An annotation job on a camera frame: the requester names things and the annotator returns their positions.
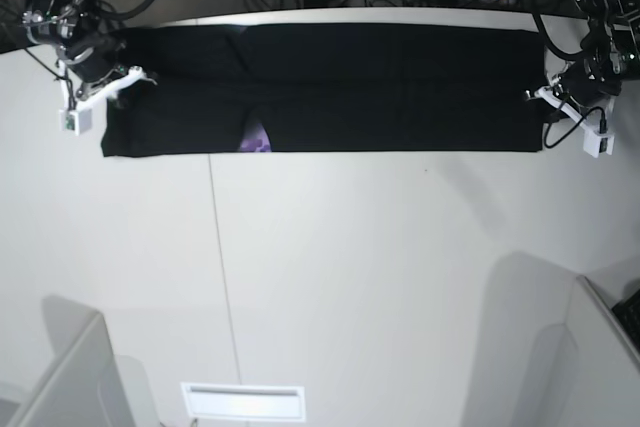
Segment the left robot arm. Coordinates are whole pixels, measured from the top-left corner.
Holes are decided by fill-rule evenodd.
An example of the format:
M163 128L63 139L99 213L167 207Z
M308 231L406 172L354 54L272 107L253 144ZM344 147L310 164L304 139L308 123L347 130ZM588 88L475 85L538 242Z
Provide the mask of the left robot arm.
M573 0L587 23L579 48L565 50L553 40L539 0L527 0L538 34L548 53L565 62L565 68L549 80L546 103L552 108L545 119L550 128L559 120L577 115L574 128L598 117L596 131L607 131L607 113L599 103L614 100L623 84L639 78L639 0Z

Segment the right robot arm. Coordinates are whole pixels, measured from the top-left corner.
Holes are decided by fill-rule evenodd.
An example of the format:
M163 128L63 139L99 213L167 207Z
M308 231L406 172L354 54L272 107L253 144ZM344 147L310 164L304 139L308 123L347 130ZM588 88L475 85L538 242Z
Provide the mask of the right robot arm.
M156 79L142 67L119 59L125 43L100 26L124 22L146 11L155 0L142 0L124 12L102 8L100 0L32 0L21 27L29 40L51 46L57 56L54 77L63 93L63 111L76 113L97 102L117 99L138 82Z

